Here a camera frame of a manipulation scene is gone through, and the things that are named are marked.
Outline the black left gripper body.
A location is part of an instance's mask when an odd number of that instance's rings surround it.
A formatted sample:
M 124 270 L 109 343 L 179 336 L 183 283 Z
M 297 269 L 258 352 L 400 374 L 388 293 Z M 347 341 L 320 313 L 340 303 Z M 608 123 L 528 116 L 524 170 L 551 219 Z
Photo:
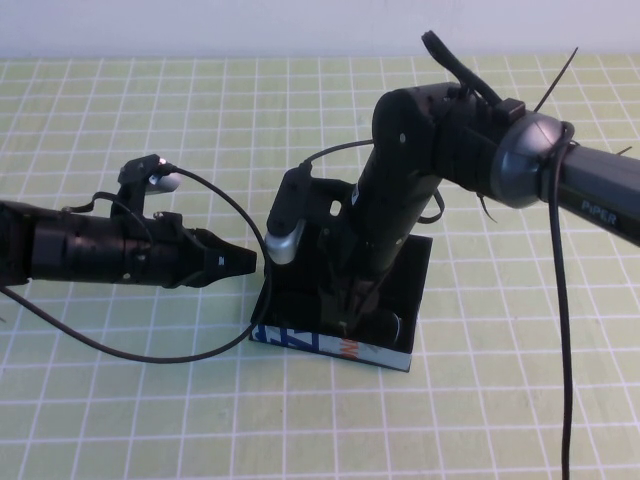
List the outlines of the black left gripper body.
M 120 226 L 122 247 L 116 261 L 117 283 L 167 289 L 206 285 L 203 229 L 186 228 L 180 215 L 169 213 L 142 222 L 122 217 Z

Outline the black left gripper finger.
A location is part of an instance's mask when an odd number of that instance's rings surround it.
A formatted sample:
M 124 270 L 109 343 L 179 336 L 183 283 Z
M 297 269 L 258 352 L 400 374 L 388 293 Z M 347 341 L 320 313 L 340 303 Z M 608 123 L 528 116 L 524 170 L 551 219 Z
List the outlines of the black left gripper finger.
M 231 249 L 233 247 L 233 244 L 226 242 L 225 240 L 216 236 L 213 232 L 206 229 L 195 228 L 191 230 L 191 234 L 193 235 L 195 240 L 204 248 Z
M 252 274 L 256 271 L 257 253 L 225 241 L 213 241 L 204 245 L 203 269 L 198 277 L 198 287 L 232 277 Z

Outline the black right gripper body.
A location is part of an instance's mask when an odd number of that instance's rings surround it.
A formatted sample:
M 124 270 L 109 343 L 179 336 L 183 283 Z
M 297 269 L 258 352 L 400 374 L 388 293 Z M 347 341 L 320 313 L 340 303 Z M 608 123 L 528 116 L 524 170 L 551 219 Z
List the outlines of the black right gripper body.
M 375 242 L 358 236 L 346 224 L 336 224 L 322 230 L 318 246 L 328 267 L 323 294 L 343 310 L 348 297 L 364 298 L 365 281 L 386 279 L 401 250 L 401 239 Z

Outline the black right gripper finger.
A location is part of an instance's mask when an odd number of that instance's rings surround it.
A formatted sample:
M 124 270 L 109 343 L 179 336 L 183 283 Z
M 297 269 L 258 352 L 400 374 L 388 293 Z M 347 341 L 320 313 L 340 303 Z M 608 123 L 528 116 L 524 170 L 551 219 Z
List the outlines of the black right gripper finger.
M 343 329 L 345 334 L 351 334 L 357 328 L 365 303 L 366 301 L 363 297 L 348 297 L 345 300 L 343 309 Z
M 378 308 L 380 298 L 380 287 L 382 279 L 364 282 L 364 298 L 362 301 L 362 313 L 369 314 Z

